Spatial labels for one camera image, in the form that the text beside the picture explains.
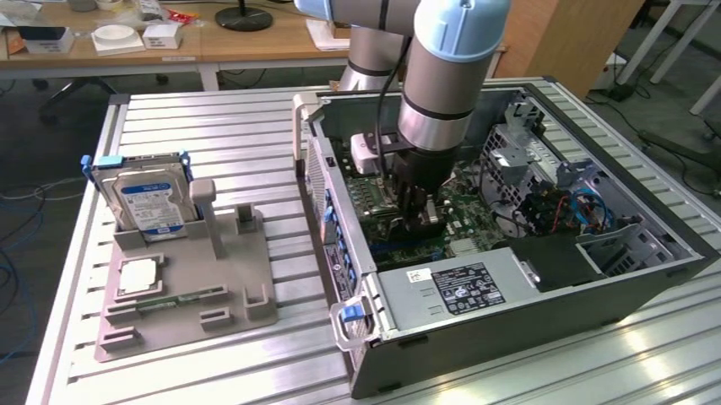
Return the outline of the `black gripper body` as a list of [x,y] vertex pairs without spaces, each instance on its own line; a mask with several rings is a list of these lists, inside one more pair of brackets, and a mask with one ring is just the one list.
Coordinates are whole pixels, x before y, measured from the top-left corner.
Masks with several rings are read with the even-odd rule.
[[455,164],[455,149],[431,152],[420,148],[400,150],[392,161],[394,189],[396,195],[423,192],[436,195],[442,184],[451,176]]

